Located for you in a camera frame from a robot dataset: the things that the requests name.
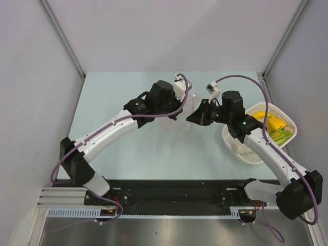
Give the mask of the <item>clear zip top bag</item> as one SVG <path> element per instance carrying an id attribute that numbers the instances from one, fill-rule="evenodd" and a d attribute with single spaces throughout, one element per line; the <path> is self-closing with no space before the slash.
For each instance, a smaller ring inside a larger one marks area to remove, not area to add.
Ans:
<path id="1" fill-rule="evenodd" d="M 169 147 L 172 148 L 182 141 L 191 129 L 192 123 L 186 121 L 186 118 L 194 113 L 196 106 L 200 103 L 200 97 L 197 93 L 188 96 L 184 105 L 183 112 L 177 116 L 177 120 L 163 118 L 160 120 L 162 130 L 169 134 Z"/>

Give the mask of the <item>green leek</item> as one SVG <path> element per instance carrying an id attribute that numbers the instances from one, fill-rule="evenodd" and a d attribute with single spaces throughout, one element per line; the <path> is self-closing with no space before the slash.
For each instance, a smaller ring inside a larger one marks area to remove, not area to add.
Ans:
<path id="1" fill-rule="evenodd" d="M 270 138 L 279 146 L 283 143 L 287 142 L 293 135 L 290 131 L 286 131 L 283 129 L 277 130 L 276 132 L 272 132 L 269 129 L 266 130 L 269 134 Z"/>

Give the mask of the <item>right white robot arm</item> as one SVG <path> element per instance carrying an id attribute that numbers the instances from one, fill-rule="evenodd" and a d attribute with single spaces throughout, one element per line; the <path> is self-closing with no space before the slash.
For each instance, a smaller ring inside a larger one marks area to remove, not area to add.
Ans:
<path id="1" fill-rule="evenodd" d="M 315 218 L 311 223 L 317 223 L 323 177 L 318 171 L 310 172 L 295 162 L 269 139 L 264 124 L 245 113 L 239 92 L 224 92 L 220 105 L 203 99 L 186 120 L 199 126 L 214 122 L 225 124 L 230 135 L 256 153 L 277 177 L 279 185 L 252 178 L 241 183 L 236 193 L 241 205 L 248 206 L 254 200 L 273 204 L 289 219 L 314 210 Z"/>

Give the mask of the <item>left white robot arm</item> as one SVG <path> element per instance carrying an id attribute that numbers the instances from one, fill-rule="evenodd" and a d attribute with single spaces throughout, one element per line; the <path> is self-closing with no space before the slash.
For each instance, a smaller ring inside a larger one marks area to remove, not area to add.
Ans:
<path id="1" fill-rule="evenodd" d="M 94 193 L 101 204 L 109 204 L 113 200 L 111 187 L 90 166 L 91 161 L 110 144 L 156 118 L 176 120 L 183 111 L 191 87 L 191 83 L 181 76 L 173 84 L 159 80 L 150 91 L 142 92 L 130 100 L 117 115 L 98 129 L 76 140 L 64 138 L 60 142 L 59 163 L 72 183 Z"/>

